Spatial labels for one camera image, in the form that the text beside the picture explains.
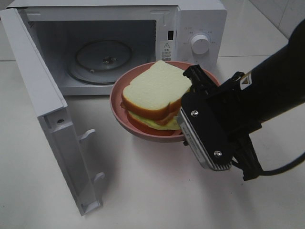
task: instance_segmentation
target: metal screw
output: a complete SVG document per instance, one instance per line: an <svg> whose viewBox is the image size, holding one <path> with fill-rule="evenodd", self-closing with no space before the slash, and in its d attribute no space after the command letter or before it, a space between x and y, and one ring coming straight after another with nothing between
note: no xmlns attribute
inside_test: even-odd
<svg viewBox="0 0 305 229"><path fill-rule="evenodd" d="M218 150L215 150L214 151L214 156L215 157L221 157L223 154L222 154L222 152L221 151L218 151Z"/></svg>
<svg viewBox="0 0 305 229"><path fill-rule="evenodd" d="M63 120L63 119L59 119L58 121L57 121L57 124L61 124L61 123L63 123L65 120Z"/></svg>
<svg viewBox="0 0 305 229"><path fill-rule="evenodd" d="M198 114L199 114L199 112L196 110L191 112L191 116L194 118L196 118L198 116Z"/></svg>

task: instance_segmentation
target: microwave control knob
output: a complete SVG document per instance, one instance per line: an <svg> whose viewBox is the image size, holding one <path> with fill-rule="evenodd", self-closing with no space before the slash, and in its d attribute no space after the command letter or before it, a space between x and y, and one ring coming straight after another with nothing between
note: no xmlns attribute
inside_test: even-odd
<svg viewBox="0 0 305 229"><path fill-rule="evenodd" d="M197 34L191 39L192 51L196 54L204 54L209 50L210 41L207 35Z"/></svg>

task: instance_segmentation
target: white table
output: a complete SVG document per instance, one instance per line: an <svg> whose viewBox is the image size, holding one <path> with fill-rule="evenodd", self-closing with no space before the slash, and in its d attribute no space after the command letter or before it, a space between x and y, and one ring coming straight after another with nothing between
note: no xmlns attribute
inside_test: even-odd
<svg viewBox="0 0 305 229"><path fill-rule="evenodd" d="M248 1L226 0L228 20L214 71L221 82L248 71L287 43ZM232 168L200 167L189 147L139 139L115 120L107 96L66 97L78 134L95 128L106 186L104 207L81 217L35 118L0 27L0 228L304 228L305 164L244 182ZM251 134L264 169L305 149L305 106Z"/></svg>

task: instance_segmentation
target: white microwave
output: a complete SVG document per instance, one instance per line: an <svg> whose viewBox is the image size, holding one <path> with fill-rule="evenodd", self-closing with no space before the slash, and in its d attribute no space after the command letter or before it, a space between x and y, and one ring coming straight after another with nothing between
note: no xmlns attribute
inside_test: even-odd
<svg viewBox="0 0 305 229"><path fill-rule="evenodd" d="M0 11L39 123L82 215L102 204L95 184L104 173L86 163L94 130L76 135L63 95L109 94L123 73L157 60L211 71L226 14L219 0L16 0Z"/></svg>

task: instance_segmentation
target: pink bowl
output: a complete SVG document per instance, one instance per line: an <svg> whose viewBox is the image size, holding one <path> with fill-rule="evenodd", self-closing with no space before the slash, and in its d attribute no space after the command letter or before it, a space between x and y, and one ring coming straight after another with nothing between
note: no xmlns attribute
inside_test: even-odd
<svg viewBox="0 0 305 229"><path fill-rule="evenodd" d="M167 63L186 70L189 66L192 66L190 63L179 62L179 61L166 61ZM115 118L124 127L128 132L132 133L135 136L140 138L155 141L155 142L180 142L184 141L185 138L181 134L181 130L175 131L171 136L159 136L159 135L150 135L142 132L141 130L134 127L127 119L126 110L121 107L122 102L122 92L123 89L129 85L130 81L137 77L139 74L145 72L152 66L155 62L146 63L140 66L137 66L124 75L122 75L114 84L111 94L110 94L110 106ZM205 73L213 80L214 83L220 85L218 80L207 70L204 70Z"/></svg>

